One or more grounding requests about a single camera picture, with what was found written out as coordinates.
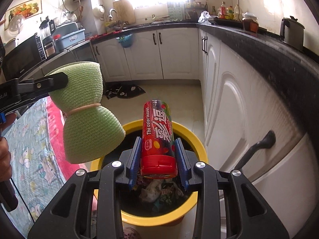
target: human hand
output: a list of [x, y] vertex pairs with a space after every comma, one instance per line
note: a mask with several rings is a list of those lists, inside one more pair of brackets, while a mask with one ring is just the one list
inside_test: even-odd
[[[16, 114], [11, 113], [6, 116], [6, 123], [0, 124], [0, 129], [4, 130], [10, 126], [16, 119]], [[7, 139], [0, 137], [0, 182], [7, 181], [12, 176], [12, 167], [10, 165], [11, 153], [9, 152], [9, 146]]]

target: fruit picture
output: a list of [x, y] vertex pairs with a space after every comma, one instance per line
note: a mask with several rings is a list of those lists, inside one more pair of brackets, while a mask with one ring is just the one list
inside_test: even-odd
[[42, 13], [42, 0], [30, 0], [21, 3], [5, 12], [4, 29], [9, 27], [11, 19], [16, 15], [22, 15], [25, 19]]

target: green sponge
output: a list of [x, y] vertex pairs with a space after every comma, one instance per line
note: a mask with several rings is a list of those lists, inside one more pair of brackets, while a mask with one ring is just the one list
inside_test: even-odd
[[[51, 99], [63, 112], [99, 103], [103, 94], [100, 66], [94, 62], [76, 62], [62, 66], [50, 74], [68, 76], [65, 88], [53, 91]], [[98, 159], [114, 150], [124, 139], [125, 131], [107, 108], [82, 108], [68, 115], [63, 129], [66, 159], [80, 164]]]

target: cylindrical candy tube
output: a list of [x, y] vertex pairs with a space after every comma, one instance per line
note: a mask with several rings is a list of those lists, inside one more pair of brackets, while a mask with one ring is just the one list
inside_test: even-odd
[[165, 102], [145, 103], [142, 140], [141, 175], [152, 179], [176, 177], [172, 118]]

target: silver screw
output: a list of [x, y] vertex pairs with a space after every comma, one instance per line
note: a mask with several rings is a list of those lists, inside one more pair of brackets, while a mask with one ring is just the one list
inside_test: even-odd
[[122, 165], [122, 163], [120, 162], [120, 161], [114, 161], [113, 163], [112, 163], [112, 166], [113, 167], [120, 167]]
[[77, 176], [82, 176], [83, 174], [85, 174], [85, 170], [83, 170], [83, 169], [79, 169], [76, 171]]
[[232, 171], [232, 175], [234, 176], [240, 176], [241, 175], [241, 172], [239, 170], [233, 170]]
[[197, 166], [198, 168], [204, 168], [204, 167], [206, 166], [206, 164], [203, 163], [203, 162], [197, 162], [197, 163], [196, 163], [196, 166]]

